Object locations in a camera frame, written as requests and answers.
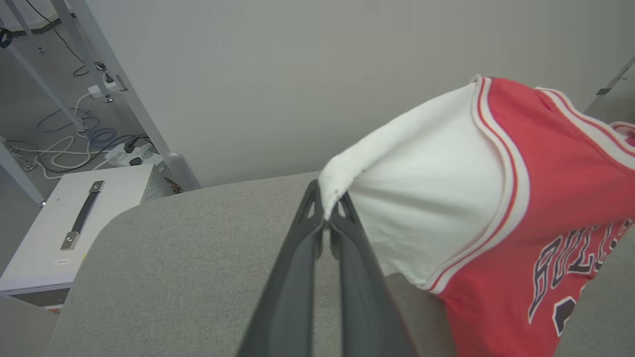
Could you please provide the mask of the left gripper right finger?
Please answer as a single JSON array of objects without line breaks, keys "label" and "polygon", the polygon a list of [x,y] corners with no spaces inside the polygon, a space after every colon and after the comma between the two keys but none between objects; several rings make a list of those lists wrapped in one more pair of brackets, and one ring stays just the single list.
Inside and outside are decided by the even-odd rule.
[{"label": "left gripper right finger", "polygon": [[415,357],[416,347],[348,193],[331,212],[330,242],[339,262],[342,355]]}]

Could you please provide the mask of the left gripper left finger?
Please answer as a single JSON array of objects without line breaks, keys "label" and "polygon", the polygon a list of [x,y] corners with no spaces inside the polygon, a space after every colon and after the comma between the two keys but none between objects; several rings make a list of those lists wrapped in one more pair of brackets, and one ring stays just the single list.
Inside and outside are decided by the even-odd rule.
[{"label": "left gripper left finger", "polygon": [[242,338],[239,357],[313,354],[315,266],[322,253],[324,209],[317,180],[308,184]]}]

